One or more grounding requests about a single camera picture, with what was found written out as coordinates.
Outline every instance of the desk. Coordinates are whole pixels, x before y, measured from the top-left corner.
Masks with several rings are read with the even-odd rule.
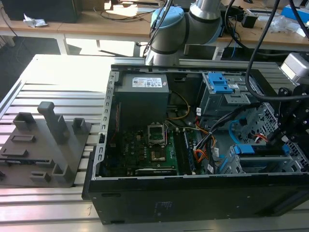
[[[180,232],[180,231],[308,231],[309,202],[281,217],[143,223],[103,226],[91,201],[81,198],[90,151],[97,142],[103,112],[104,92],[111,64],[143,64],[141,58],[36,55],[0,103],[0,146],[14,130],[19,111],[37,112],[40,100],[55,103],[55,112],[66,120],[83,117],[92,123],[74,186],[72,188],[21,188],[0,186],[0,231],[2,232]],[[181,65],[246,68],[247,62],[180,60]],[[274,87],[291,82],[275,63],[255,62]],[[87,81],[77,82],[87,77]]]
[[[222,0],[224,5],[229,4],[229,0]],[[249,8],[264,8],[261,0],[254,0],[253,4],[244,2],[243,0],[235,0],[235,6],[241,6],[244,9]],[[243,28],[241,23],[237,23],[236,31],[241,37],[241,42],[249,48],[255,48],[257,41],[264,30],[266,22],[256,21],[254,28]],[[216,42],[209,44],[210,46],[216,46],[216,51],[213,56],[213,60],[220,60],[222,53],[226,46],[230,43],[231,36],[224,34],[222,38],[218,38]],[[309,40],[304,38],[297,33],[293,32],[279,32],[266,34],[263,40],[261,49],[271,49],[271,50],[287,50],[287,51],[309,51]]]
[[[224,5],[229,0],[222,0]],[[243,0],[236,0],[234,5],[245,9],[263,7],[261,0],[255,0],[254,4],[249,4]],[[58,42],[61,54],[69,54],[66,38],[94,39],[94,40],[116,40],[147,42],[149,40],[150,15],[143,17],[146,21],[123,23],[115,22],[100,17],[93,11],[85,11],[76,24],[50,23],[45,28],[30,28],[21,21],[9,21],[13,30],[19,36],[54,38]],[[257,21],[253,29],[243,28],[241,23],[237,25],[237,32],[241,41],[249,48],[254,48],[263,31],[266,22]],[[0,18],[0,35],[14,36],[7,25]],[[221,59],[224,48],[231,41],[229,35],[218,38],[216,42],[206,44],[216,46],[213,59]],[[309,41],[307,38],[292,32],[268,33],[261,46],[262,49],[288,50],[288,51],[309,51]]]

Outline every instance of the table leg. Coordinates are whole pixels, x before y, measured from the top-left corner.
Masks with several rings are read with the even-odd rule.
[[[6,35],[4,35],[3,38],[4,38],[4,40],[6,41],[6,43],[10,47],[14,47],[15,46],[15,43],[14,43],[14,40],[13,40],[13,36],[6,36]]]
[[[101,50],[100,40],[96,40],[96,41],[97,41],[97,49],[98,51],[100,51]]]
[[[225,47],[216,47],[212,60],[221,60]]]
[[[189,54],[189,45],[188,45],[188,44],[185,44],[185,45],[184,45],[183,54],[184,54],[185,56],[187,56],[187,55]]]
[[[60,50],[60,54],[62,54],[62,55],[69,55],[70,54],[69,47],[68,47],[68,44],[66,42],[66,39],[57,38],[57,43],[58,43],[58,47],[59,47],[59,50]]]
[[[134,43],[133,57],[140,57],[140,46],[137,46],[138,42]]]

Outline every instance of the white label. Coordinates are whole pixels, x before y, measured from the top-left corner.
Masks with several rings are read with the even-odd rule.
[[[134,77],[132,87],[162,88],[161,78]]]
[[[208,164],[207,169],[213,174],[213,167],[210,164]]]
[[[215,155],[216,157],[219,157],[219,148],[215,147],[215,148],[213,149],[213,151],[214,151],[214,155]]]
[[[202,109],[201,108],[197,108],[197,116],[201,116],[202,115]]]
[[[228,85],[230,88],[239,88],[238,85]]]

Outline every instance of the computer case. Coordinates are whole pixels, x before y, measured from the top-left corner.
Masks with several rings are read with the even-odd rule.
[[[81,0],[2,0],[11,20],[23,20],[24,14],[35,19],[76,23],[82,12]]]
[[[184,119],[188,125],[185,128],[181,120],[155,120],[156,125],[162,124],[167,131],[166,143],[155,149],[155,145],[147,140],[150,137],[147,130],[142,129],[144,126],[137,128],[136,132],[125,127],[131,118],[122,117],[124,97],[118,92],[120,88],[127,87],[128,81],[136,92],[141,91],[142,87],[136,86],[133,76],[141,81],[141,77],[150,80],[161,78],[162,85],[170,90],[167,111],[178,109],[179,115],[184,115],[183,103],[180,97],[177,98],[177,92],[191,105],[191,115],[195,109],[201,109],[201,117],[207,119],[199,121],[199,125],[203,126],[211,125],[211,117],[218,120],[239,105],[257,103],[244,85],[244,73],[244,69],[232,67],[112,66],[98,143],[89,157],[82,195],[84,200],[93,202],[102,224],[273,217],[309,200],[309,160],[303,152],[305,147],[289,141],[282,146],[288,154],[276,155],[274,150],[252,136],[255,133],[267,135],[277,128],[273,112],[276,105],[263,103],[242,112],[239,118],[246,119],[246,124],[234,128],[234,134],[245,147],[262,146],[268,154],[255,151],[255,154],[235,156],[232,151],[240,145],[231,146],[234,142],[227,132],[228,126],[222,125],[214,136],[218,159],[224,158],[218,166],[213,166],[215,171],[210,167],[210,161],[203,159],[198,163],[189,158],[196,142],[192,139],[195,133],[190,127],[188,129],[188,123],[195,117],[190,119],[188,115]],[[226,86],[212,86],[216,78],[217,83],[223,82]],[[251,81],[257,91],[269,96],[276,94],[259,70],[251,71]],[[141,111],[149,111],[149,108],[135,109],[134,112],[139,116]],[[160,147],[164,147],[165,153],[160,152]],[[207,154],[216,156],[215,149],[212,152],[207,150]],[[229,164],[232,155],[240,158],[240,161],[231,160],[234,165],[241,163],[241,159],[257,162],[253,165],[243,162],[241,166],[233,167]],[[259,168],[273,165],[272,159],[287,161],[272,170]]]

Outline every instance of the black cable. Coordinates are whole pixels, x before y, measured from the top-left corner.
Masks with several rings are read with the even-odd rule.
[[[153,31],[155,30],[156,23],[158,22],[158,19],[159,19],[159,17],[160,17],[160,14],[161,14],[162,10],[164,9],[164,7],[166,6],[167,2],[168,2],[168,1],[164,1],[164,4],[163,4],[163,6],[160,8],[159,13],[158,13],[157,17],[156,17],[155,20],[154,20],[154,23],[151,25],[151,30],[150,30],[150,33],[149,33],[149,37],[150,37],[150,35],[153,33]]]
[[[253,54],[250,58],[249,64],[248,64],[248,68],[246,71],[246,77],[245,77],[245,83],[246,83],[246,87],[248,89],[248,91],[257,99],[259,99],[261,102],[288,102],[288,101],[298,101],[298,100],[309,100],[309,95],[299,95],[299,96],[288,96],[288,97],[267,97],[267,96],[263,96],[258,94],[257,92],[255,92],[255,90],[251,87],[250,85],[250,71],[251,68],[253,66],[253,62],[254,62],[254,58],[255,55],[257,54],[257,51],[259,49],[259,47],[261,46],[263,39],[266,36],[266,33],[268,31],[268,28],[270,27],[271,21],[273,20],[277,7],[279,5],[280,0],[276,0],[274,8],[270,14],[269,20],[266,23],[265,29],[261,35],[261,38],[259,39],[257,46],[255,48],[255,50],[253,51]]]
[[[164,21],[166,15],[167,15],[168,12],[169,12],[169,9],[170,9],[170,6],[171,6],[172,3],[173,3],[173,0],[166,0],[166,2],[167,2],[168,4],[167,4],[167,3],[165,4],[165,5],[166,5],[165,11],[163,12],[163,15],[162,15],[161,18],[160,18],[160,23],[159,23],[159,25],[155,28],[152,37],[150,38],[148,44],[146,45],[146,47],[145,47],[145,49],[144,49],[143,57],[145,57],[145,54],[148,52],[148,50],[149,50],[149,48],[150,48],[152,42],[154,41],[154,39],[155,39],[155,37],[156,37],[156,35],[157,35],[159,29],[160,29],[160,26],[162,25],[162,23],[163,23],[163,21]]]
[[[10,30],[13,32],[13,34],[14,34],[17,38],[19,38],[19,36],[15,33],[15,31],[11,28],[11,26],[10,26],[10,25],[8,24],[8,22],[5,20],[2,10],[4,10],[3,7],[1,7],[1,9],[0,9],[0,14],[1,14],[1,17],[2,17],[3,21],[4,21],[5,24],[10,28]],[[22,43],[22,45],[25,47],[25,49],[26,49],[32,56],[34,56],[33,53],[27,48],[27,46],[26,46],[24,43]]]
[[[105,18],[105,19],[108,19],[108,20],[111,20],[111,21],[115,21],[115,22],[122,22],[122,23],[132,23],[132,22],[138,22],[138,21],[147,21],[146,19],[143,19],[141,17],[141,15],[151,14],[151,13],[154,12],[154,11],[144,12],[144,13],[140,13],[140,14],[137,14],[137,15],[134,15],[134,16],[125,17],[125,18],[112,18],[112,17],[104,16],[104,15],[102,15],[102,13],[97,12],[95,7],[93,7],[93,10],[98,15],[100,15],[102,18]]]
[[[204,137],[198,144],[197,144],[197,149],[201,149],[208,140],[211,139],[212,133],[217,130],[219,127],[223,126],[226,122],[231,121],[237,117],[242,111],[248,110],[248,109],[253,109],[253,108],[258,108],[261,106],[262,103],[260,102],[255,102],[251,103],[249,105],[243,105],[241,107],[236,108],[235,110],[231,111],[230,113],[222,116],[218,121],[209,129],[209,134]]]
[[[230,26],[229,26],[229,23],[228,23],[228,12],[230,10],[230,8],[232,7],[233,3],[235,2],[235,0],[231,0],[227,9],[226,9],[226,12],[225,12],[225,26],[226,26],[226,30],[229,32],[229,34],[231,35],[231,37],[233,38],[233,40],[235,40],[235,42],[240,46],[242,47],[243,49],[247,50],[248,52],[251,52],[250,49],[245,46],[242,42],[240,42],[234,35],[234,32],[231,30]],[[259,55],[262,55],[262,56],[267,56],[267,57],[278,57],[278,56],[287,56],[289,55],[289,53],[278,53],[278,54],[266,54],[266,53],[260,53],[258,52]]]
[[[291,9],[293,11],[293,14],[295,15],[296,17],[296,20],[298,21],[298,24],[300,25],[300,27],[302,28],[302,30],[304,31],[305,35],[307,36],[307,38],[309,39],[309,32],[307,30],[307,28],[305,27],[305,24],[303,23],[303,21],[301,20],[298,12],[297,12],[297,9],[294,5],[294,2],[293,0],[290,0],[290,6],[291,6]]]

